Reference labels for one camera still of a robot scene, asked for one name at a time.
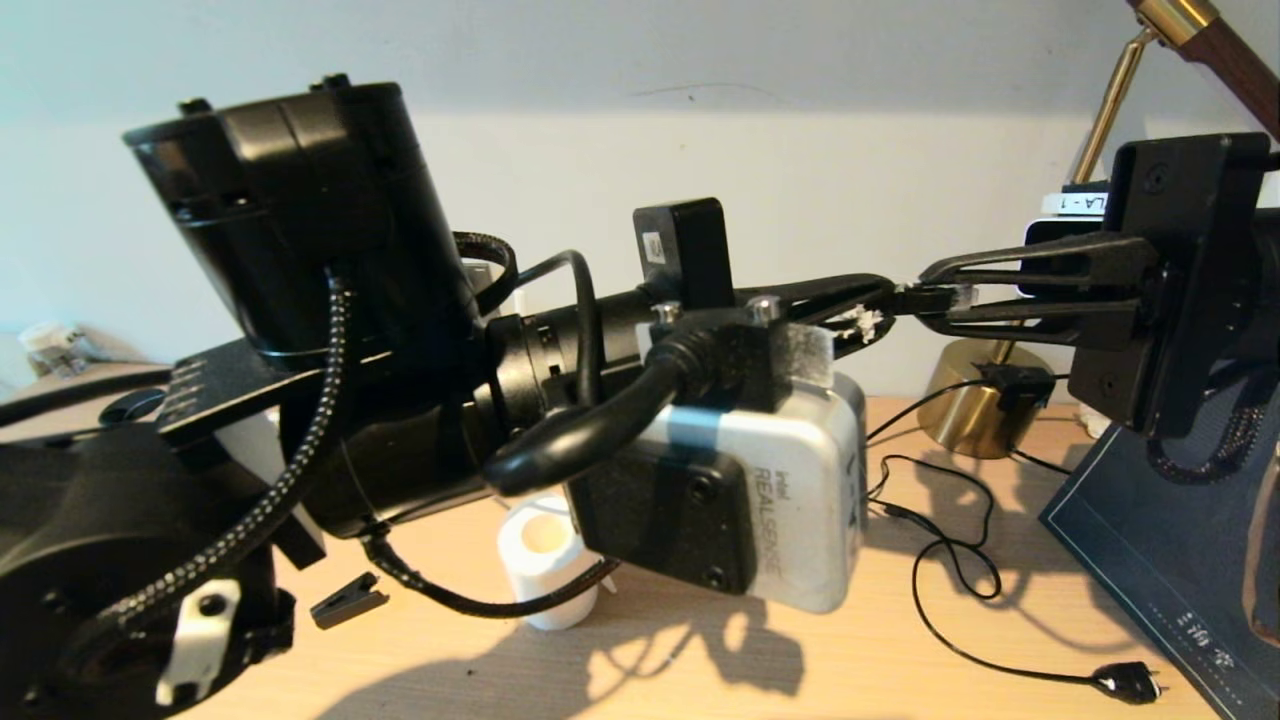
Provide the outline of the black adapter on lamp base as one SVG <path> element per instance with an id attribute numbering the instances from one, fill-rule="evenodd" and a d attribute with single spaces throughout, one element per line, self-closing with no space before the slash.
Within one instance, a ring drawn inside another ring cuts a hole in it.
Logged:
<path id="1" fill-rule="evenodd" d="M 996 407 L 1010 418 L 1030 416 L 1042 409 L 1059 380 L 1043 366 L 987 363 L 975 369 L 982 384 L 997 392 Z"/>

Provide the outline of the black plastic clip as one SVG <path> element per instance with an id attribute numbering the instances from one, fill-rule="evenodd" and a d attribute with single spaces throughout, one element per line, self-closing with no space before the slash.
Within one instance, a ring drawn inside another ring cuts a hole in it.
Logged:
<path id="1" fill-rule="evenodd" d="M 316 628 L 328 630 L 387 605 L 390 597 L 378 588 L 379 577 L 365 571 L 338 591 L 316 602 L 310 618 Z"/>

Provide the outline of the brass desk lamp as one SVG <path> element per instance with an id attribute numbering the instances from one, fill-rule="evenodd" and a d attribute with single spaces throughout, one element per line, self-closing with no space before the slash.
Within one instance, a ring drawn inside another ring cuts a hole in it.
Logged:
<path id="1" fill-rule="evenodd" d="M 1280 76 L 1221 17 L 1213 0 L 1124 1 L 1140 28 L 1123 45 L 1068 181 L 1057 193 L 1044 197 L 1047 219 L 1033 223 L 1034 228 L 1069 231 L 1101 222 L 1108 183 L 1096 176 L 1096 168 L 1151 44 L 1203 67 L 1280 142 Z M 978 459 L 1007 457 L 1043 401 L 1016 398 L 1012 407 L 1001 409 L 1000 391 L 982 384 L 984 370 L 1044 372 L 1047 365 L 1011 340 L 957 340 L 941 354 L 929 384 L 934 397 L 918 409 L 916 418 L 920 429 L 947 451 Z"/>

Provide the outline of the dark blue gift bag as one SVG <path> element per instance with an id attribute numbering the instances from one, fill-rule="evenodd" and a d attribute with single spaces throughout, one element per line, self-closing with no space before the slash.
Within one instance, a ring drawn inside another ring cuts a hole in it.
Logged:
<path id="1" fill-rule="evenodd" d="M 1280 392 L 1226 479 L 1166 480 L 1110 427 L 1039 519 L 1222 720 L 1280 720 Z"/>

